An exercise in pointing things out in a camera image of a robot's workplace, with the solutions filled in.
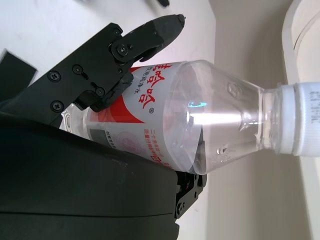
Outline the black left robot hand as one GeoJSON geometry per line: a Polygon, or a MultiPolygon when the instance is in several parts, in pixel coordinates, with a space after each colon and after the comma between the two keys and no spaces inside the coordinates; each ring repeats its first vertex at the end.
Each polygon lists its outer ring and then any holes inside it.
{"type": "MultiPolygon", "coordinates": [[[[89,3],[90,1],[89,0],[79,0],[79,2],[89,3]]],[[[164,8],[166,8],[170,5],[169,0],[157,0],[157,2],[164,8]]]]}

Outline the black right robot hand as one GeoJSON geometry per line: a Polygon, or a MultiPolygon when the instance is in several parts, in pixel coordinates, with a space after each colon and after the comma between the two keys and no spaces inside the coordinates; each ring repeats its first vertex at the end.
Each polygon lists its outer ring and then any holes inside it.
{"type": "Polygon", "coordinates": [[[62,112],[103,110],[133,81],[131,67],[166,48],[182,14],[123,35],[108,24],[37,81],[0,57],[0,237],[3,240],[175,240],[206,175],[159,166],[60,129],[62,112]]]}

